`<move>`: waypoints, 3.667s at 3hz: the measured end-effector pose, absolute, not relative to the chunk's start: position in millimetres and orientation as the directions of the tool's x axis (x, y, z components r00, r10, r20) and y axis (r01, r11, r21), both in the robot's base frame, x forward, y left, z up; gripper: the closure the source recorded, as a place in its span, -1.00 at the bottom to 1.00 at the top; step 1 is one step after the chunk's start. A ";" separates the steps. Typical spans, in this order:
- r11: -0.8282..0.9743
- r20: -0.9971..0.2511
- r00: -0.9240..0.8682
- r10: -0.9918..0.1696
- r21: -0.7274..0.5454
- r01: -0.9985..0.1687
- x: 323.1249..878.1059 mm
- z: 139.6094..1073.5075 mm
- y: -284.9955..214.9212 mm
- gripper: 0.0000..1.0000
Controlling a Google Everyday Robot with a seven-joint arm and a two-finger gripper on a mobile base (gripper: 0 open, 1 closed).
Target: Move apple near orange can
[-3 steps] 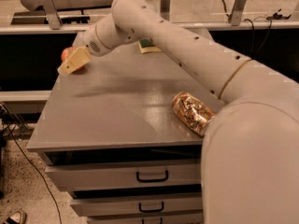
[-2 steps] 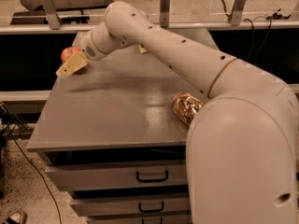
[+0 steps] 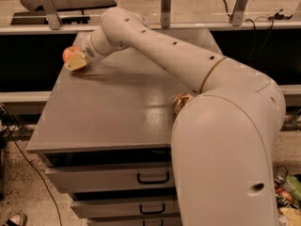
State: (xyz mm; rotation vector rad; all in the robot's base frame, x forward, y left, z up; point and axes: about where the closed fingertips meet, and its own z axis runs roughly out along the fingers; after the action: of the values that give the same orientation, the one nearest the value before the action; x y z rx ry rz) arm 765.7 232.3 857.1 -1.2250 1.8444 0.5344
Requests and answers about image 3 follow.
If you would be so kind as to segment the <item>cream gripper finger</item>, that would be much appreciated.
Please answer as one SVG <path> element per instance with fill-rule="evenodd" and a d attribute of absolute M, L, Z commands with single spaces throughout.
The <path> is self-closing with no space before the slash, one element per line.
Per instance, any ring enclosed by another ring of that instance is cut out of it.
<path fill-rule="evenodd" d="M 75 72 L 82 70 L 87 65 L 86 57 L 81 52 L 72 52 L 65 55 L 66 61 L 64 66 L 70 71 Z"/>

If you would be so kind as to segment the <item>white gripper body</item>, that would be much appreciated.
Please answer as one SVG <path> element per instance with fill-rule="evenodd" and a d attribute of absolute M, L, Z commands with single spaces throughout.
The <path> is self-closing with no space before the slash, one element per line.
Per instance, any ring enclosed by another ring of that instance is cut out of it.
<path fill-rule="evenodd" d="M 87 60 L 92 62 L 101 61 L 106 58 L 106 55 L 99 53 L 92 45 L 91 34 L 87 34 L 81 42 L 82 50 Z"/>

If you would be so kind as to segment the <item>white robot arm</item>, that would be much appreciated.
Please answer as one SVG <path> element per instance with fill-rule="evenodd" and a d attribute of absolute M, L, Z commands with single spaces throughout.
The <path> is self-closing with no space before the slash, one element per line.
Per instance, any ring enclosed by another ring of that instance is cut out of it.
<path fill-rule="evenodd" d="M 76 71 L 132 47 L 196 93 L 178 114 L 171 157 L 182 226 L 278 226 L 272 146 L 285 117 L 278 84 L 230 57 L 110 8 L 63 53 Z"/>

